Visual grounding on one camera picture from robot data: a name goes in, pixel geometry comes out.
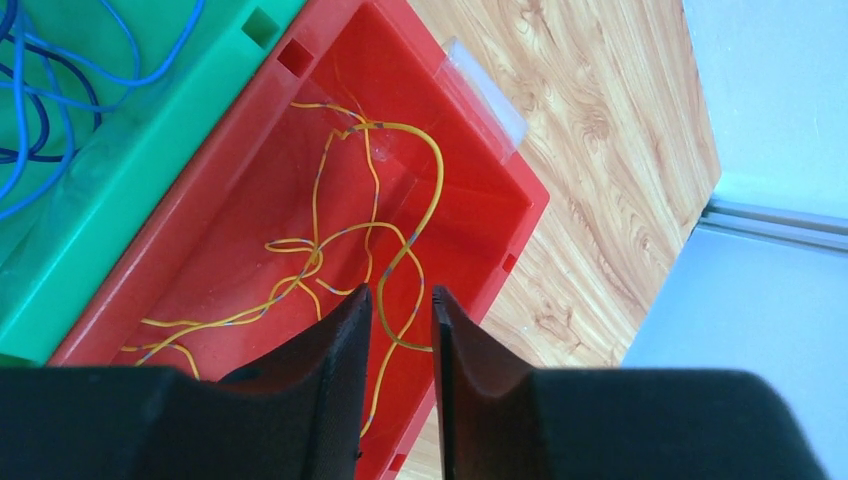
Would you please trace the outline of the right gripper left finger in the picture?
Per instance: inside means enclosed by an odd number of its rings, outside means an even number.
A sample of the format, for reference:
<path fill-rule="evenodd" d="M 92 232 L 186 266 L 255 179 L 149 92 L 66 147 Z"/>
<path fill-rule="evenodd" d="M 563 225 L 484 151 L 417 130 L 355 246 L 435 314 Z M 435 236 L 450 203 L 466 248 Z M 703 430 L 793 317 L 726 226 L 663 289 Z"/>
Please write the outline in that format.
<path fill-rule="evenodd" d="M 221 380 L 171 367 L 5 367 L 5 479 L 351 479 L 372 296 Z"/>

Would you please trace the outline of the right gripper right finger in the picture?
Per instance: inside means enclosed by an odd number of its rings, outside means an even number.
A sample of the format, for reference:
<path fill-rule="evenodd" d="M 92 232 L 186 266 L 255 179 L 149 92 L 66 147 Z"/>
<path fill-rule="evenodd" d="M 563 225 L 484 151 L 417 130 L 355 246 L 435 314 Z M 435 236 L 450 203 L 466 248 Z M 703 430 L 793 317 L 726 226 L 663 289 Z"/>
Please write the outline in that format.
<path fill-rule="evenodd" d="M 783 398 L 728 369 L 540 368 L 432 294 L 447 479 L 823 479 Z"/>

